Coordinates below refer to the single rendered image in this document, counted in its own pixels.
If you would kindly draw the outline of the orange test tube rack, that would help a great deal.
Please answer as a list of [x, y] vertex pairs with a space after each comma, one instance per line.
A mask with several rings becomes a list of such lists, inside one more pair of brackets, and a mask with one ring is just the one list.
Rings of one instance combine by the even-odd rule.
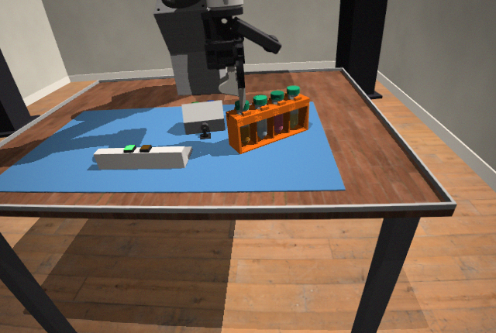
[[[241, 115], [236, 113], [236, 108], [234, 107], [233, 110], [226, 112], [230, 146], [239, 154], [242, 154], [307, 131], [309, 101], [310, 98], [302, 94], [294, 97], [294, 100], [290, 100], [288, 99], [288, 94], [284, 93], [283, 101], [278, 101], [277, 105], [272, 104], [272, 99], [269, 98], [265, 106], [255, 109], [255, 104], [252, 102], [248, 111], [242, 112]], [[298, 109], [298, 124], [292, 129], [290, 127], [290, 111], [295, 109]], [[274, 116], [280, 114], [283, 114], [283, 129], [276, 133], [274, 131]], [[267, 134], [261, 139], [257, 135], [257, 122], [263, 119], [267, 119]], [[250, 124], [250, 141], [243, 145], [241, 143], [240, 127], [248, 124]]]

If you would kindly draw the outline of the green round cap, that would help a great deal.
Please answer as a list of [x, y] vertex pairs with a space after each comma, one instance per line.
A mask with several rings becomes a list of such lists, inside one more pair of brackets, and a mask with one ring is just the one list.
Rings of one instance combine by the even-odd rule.
[[[244, 105], [243, 110], [247, 110], [249, 107], [250, 107], [249, 106], [249, 101], [246, 100], [246, 103]], [[235, 108], [236, 108], [236, 110], [239, 110], [240, 111], [239, 100], [235, 102]]]
[[300, 94], [300, 87], [298, 87], [298, 86], [289, 86], [289, 87], [287, 87], [287, 94], [289, 94], [289, 95]]
[[265, 105], [267, 103], [267, 96], [257, 95], [253, 97], [253, 103], [255, 105]]
[[270, 98], [272, 100], [278, 101], [284, 99], [284, 92], [283, 91], [272, 91], [270, 93]]

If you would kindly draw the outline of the blue flat mat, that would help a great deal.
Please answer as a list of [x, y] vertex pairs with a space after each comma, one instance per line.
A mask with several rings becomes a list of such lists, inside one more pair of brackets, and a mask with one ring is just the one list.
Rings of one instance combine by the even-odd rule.
[[[345, 191], [313, 101], [308, 130], [239, 154], [225, 131], [186, 135], [182, 107], [83, 111], [0, 175], [0, 192]], [[100, 170], [98, 149], [192, 146], [185, 168]]]

